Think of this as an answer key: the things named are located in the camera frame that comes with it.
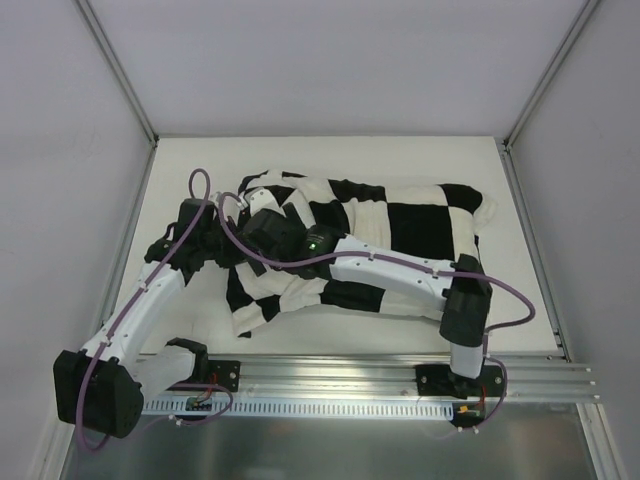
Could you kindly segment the black white checkered pillowcase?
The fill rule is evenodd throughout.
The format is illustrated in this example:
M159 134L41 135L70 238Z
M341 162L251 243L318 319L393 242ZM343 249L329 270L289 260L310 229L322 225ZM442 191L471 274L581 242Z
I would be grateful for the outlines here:
M435 260L477 257L479 232L497 210L490 196L460 184L384 187L268 170L244 178L239 193L258 188L270 191L279 206L293 204L306 226L326 225L376 247ZM238 337L250 337L281 313L315 305L441 317L436 308L403 294L353 282L303 280L273 269L258 276L248 264L230 270L226 301Z

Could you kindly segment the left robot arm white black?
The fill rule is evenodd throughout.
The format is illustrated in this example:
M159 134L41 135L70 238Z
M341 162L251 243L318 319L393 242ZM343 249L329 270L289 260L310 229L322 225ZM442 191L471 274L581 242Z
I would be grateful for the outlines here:
M175 222L148 249L124 303L79 351L62 351L53 365L57 416L108 437L125 438L144 405L167 390L198 390L202 409L215 391L237 392L240 364L213 360L206 345L173 338L147 360L139 355L169 301L208 261L222 254L216 206L184 200Z

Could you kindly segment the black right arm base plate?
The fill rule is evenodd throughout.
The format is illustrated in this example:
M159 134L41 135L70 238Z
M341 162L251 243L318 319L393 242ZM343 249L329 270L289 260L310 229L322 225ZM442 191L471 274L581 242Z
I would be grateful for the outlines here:
M414 367L418 395L421 397L499 398L506 380L499 366L485 365L478 378L454 374L445 364L421 364Z

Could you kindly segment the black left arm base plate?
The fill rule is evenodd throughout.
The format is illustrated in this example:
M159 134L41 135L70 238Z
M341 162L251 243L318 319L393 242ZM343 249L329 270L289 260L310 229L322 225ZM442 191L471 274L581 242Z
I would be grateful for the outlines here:
M238 391L241 362L237 360L208 359L194 376L197 384L218 385L232 393Z

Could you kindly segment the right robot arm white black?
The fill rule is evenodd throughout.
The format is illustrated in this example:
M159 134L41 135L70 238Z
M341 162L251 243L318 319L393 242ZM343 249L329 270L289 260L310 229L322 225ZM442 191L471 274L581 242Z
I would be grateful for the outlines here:
M481 396L483 337L492 287L472 256L432 260L367 246L325 225L305 226L294 211L262 209L240 229L249 258L304 279L377 287L426 303L441 313L439 333L450 344L449 366L427 376L436 395Z

